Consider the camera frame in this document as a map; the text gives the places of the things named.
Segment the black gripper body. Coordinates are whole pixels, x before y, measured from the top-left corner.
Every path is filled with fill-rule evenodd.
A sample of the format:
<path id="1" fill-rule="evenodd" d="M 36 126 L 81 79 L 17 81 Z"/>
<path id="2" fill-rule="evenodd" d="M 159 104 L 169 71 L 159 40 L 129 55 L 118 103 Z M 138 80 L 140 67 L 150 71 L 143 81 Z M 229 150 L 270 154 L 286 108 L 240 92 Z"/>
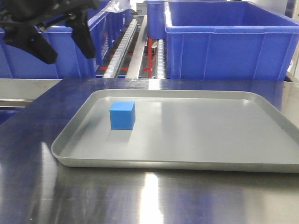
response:
<path id="1" fill-rule="evenodd" d="M 35 26 L 52 19 L 57 22 L 72 20 L 98 6 L 98 0 L 2 0 L 0 27 Z"/>

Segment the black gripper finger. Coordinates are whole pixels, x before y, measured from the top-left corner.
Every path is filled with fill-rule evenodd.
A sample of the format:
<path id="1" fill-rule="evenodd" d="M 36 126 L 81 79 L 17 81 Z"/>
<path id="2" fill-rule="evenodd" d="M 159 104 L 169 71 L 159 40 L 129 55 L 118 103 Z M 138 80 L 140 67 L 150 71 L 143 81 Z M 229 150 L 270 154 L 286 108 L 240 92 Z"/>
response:
<path id="1" fill-rule="evenodd" d="M 65 24 L 72 28 L 72 39 L 86 59 L 95 58 L 96 48 L 88 26 L 87 10 L 75 10 L 69 13 Z"/>
<path id="2" fill-rule="evenodd" d="M 21 49 L 46 64 L 56 62 L 58 53 L 34 26 L 4 27 L 4 43 Z"/>

